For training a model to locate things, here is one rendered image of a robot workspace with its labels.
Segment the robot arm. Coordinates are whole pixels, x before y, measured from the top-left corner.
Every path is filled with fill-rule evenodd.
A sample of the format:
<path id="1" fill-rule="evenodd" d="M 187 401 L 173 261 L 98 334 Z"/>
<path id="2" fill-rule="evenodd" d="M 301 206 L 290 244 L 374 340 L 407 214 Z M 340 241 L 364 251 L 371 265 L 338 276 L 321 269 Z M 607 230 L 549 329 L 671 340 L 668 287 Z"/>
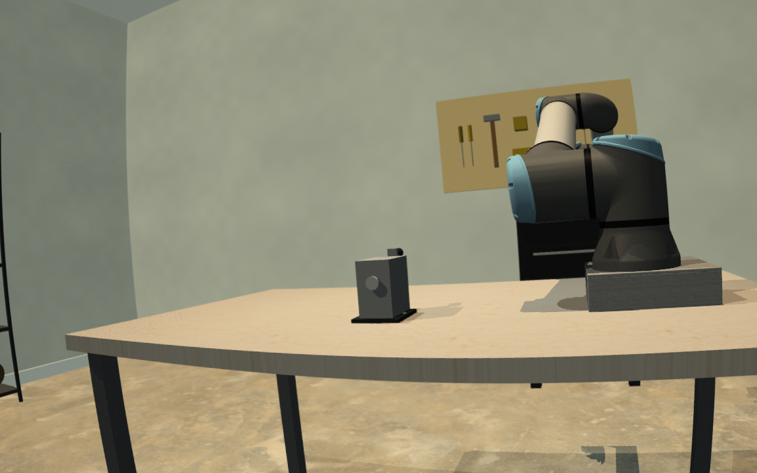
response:
<path id="1" fill-rule="evenodd" d="M 600 219 L 593 270 L 632 272 L 681 266 L 670 230 L 660 141 L 643 135 L 613 135 L 618 109 L 600 94 L 540 98 L 536 118 L 534 146 L 526 154 L 507 159 L 516 221 Z M 591 129 L 592 144 L 576 143 L 576 129 Z"/>

